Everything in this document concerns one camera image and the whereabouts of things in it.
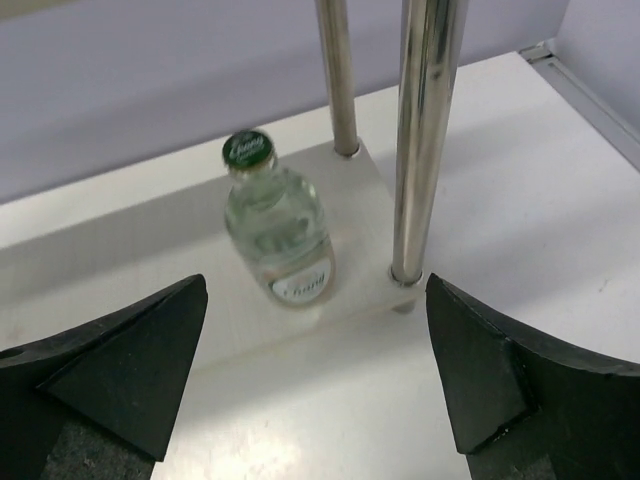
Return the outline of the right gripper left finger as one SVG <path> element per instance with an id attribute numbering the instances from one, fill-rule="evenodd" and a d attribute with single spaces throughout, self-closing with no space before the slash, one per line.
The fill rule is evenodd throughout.
<path id="1" fill-rule="evenodd" d="M 2 478 L 150 478 L 166 456 L 207 304 L 196 274 L 2 351 Z"/>

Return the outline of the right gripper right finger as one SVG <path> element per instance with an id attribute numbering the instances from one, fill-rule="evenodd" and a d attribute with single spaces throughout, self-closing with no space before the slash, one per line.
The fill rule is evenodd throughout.
<path id="1" fill-rule="evenodd" d="M 472 478 L 638 478 L 638 364 L 557 339 L 437 275 L 426 311 Z"/>

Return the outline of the clear Chang bottle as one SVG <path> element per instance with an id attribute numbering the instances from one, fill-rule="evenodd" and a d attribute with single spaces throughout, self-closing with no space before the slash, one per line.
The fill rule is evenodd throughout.
<path id="1" fill-rule="evenodd" d="M 225 226 L 258 285 L 275 302 L 301 308 L 328 295 L 335 256 L 314 185 L 279 164 L 262 130 L 241 130 L 222 147 L 232 186 Z"/>

